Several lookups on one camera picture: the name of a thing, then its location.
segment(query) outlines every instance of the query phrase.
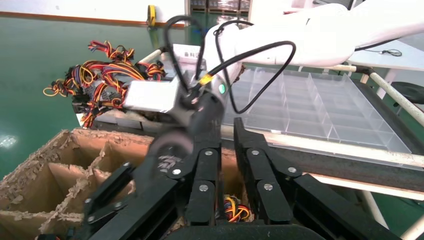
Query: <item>yellow cable connector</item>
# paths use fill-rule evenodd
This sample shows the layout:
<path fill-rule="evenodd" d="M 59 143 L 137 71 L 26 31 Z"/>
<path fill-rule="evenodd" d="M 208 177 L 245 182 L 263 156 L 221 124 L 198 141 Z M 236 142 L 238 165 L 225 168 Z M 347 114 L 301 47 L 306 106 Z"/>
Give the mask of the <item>yellow cable connector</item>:
<path fill-rule="evenodd" d="M 208 84 L 210 81 L 212 81 L 212 79 L 213 79 L 213 76 L 206 74 L 200 79 L 199 84 L 204 86 Z"/>

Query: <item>white wall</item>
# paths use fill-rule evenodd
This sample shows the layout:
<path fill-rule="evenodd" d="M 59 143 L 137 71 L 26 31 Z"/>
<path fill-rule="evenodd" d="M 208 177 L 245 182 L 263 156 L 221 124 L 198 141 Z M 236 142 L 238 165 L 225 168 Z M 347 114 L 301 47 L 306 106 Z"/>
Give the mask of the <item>white wall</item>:
<path fill-rule="evenodd" d="M 185 14 L 185 0 L 0 0 L 0 12 L 145 22 L 149 4 L 159 23 Z"/>

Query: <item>torn cardboard edge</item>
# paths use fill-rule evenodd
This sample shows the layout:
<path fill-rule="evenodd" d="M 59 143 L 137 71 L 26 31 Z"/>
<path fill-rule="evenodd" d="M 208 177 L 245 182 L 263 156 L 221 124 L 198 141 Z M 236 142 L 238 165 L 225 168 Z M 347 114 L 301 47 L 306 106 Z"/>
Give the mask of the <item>torn cardboard edge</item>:
<path fill-rule="evenodd" d="M 34 239 L 39 228 L 53 212 L 28 213 L 0 210 L 0 238 L 8 240 Z"/>
<path fill-rule="evenodd" d="M 25 217 L 23 219 L 26 219 L 26 216 L 37 216 L 38 213 L 26 212 L 33 212 L 29 210 L 31 206 L 30 202 L 27 201 L 26 191 L 30 189 L 34 194 L 31 196 L 31 199 L 34 200 L 33 202 L 45 203 L 47 202 L 46 199 L 49 198 L 46 197 L 49 195 L 48 192 L 40 193 L 37 187 L 33 187 L 34 184 L 40 186 L 40 190 L 55 186 L 55 189 L 50 193 L 54 193 L 55 196 L 60 195 L 61 199 L 59 200 L 59 197 L 56 196 L 58 199 L 54 207 L 51 207 L 53 206 L 52 204 L 44 204 L 35 208 L 40 210 L 39 212 L 43 216 L 42 218 L 37 217 L 37 219 L 41 220 L 37 222 L 37 224 L 39 223 L 39 230 L 36 232 L 64 235 L 68 227 L 77 227 L 81 224 L 84 201 L 111 175 L 111 172 L 114 172 L 126 161 L 131 162 L 135 166 L 141 164 L 152 140 L 153 138 L 149 136 L 122 132 L 80 128 L 71 132 L 64 130 L 31 154 L 13 173 L 4 178 L 0 183 L 0 207 L 4 209 L 6 205 L 14 204 L 19 206 L 19 204 L 26 203 L 25 207 L 19 209 L 21 212 L 10 212 L 24 214 L 23 216 Z M 80 166 L 80 162 L 63 156 L 65 155 L 64 153 L 74 154 L 73 150 L 77 148 L 95 150 L 97 156 L 90 160 L 87 167 Z M 235 185 L 226 186 L 226 192 L 240 189 L 240 184 L 242 183 L 234 152 L 223 149 L 222 159 L 225 168 L 225 180 L 236 182 Z M 131 181 L 117 195 L 114 201 L 118 201 L 134 192 L 135 188 L 134 181 Z M 41 200 L 36 194 L 40 195 L 44 200 Z M 4 230 L 0 228 L 0 236 L 2 231 L 5 234 L 10 233 L 7 228 L 4 228 Z"/>

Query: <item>yellow object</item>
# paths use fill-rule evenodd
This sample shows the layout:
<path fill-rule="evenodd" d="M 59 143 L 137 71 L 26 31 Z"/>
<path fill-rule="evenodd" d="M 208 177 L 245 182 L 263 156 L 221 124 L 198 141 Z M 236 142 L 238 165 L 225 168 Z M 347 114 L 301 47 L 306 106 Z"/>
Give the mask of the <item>yellow object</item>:
<path fill-rule="evenodd" d="M 154 27 L 156 24 L 156 9 L 155 5 L 149 5 L 147 7 L 147 25 Z"/>
<path fill-rule="evenodd" d="M 203 85 L 208 84 L 210 81 L 212 81 L 212 79 L 213 79 L 213 77 L 211 75 L 206 74 L 200 79 L 199 83 L 200 83 L 200 85 L 203 86 Z"/>

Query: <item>wire harness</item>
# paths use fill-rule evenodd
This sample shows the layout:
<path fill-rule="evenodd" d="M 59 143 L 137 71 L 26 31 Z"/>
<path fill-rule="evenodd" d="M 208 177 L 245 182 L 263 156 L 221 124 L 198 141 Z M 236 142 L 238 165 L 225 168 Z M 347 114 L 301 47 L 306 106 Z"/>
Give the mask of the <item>wire harness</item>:
<path fill-rule="evenodd" d="M 131 62 L 135 53 L 133 48 L 126 49 L 122 45 L 113 48 L 108 41 L 101 43 L 93 40 L 89 43 L 88 49 L 92 52 L 104 52 L 111 62 L 89 60 L 70 67 L 65 79 L 58 79 L 43 90 L 44 95 L 48 97 L 58 94 L 62 97 L 73 96 L 73 104 L 85 108 L 85 115 L 81 119 L 83 127 L 91 127 L 96 117 L 112 109 L 123 110 L 128 85 L 118 80 L 117 76 L 128 76 L 133 81 L 160 82 L 166 75 L 164 65 L 160 61 L 133 64 Z M 92 98 L 82 97 L 85 94 L 84 89 L 90 86 L 95 87 Z M 120 97 L 103 100 L 102 93 L 106 88 L 115 89 Z"/>

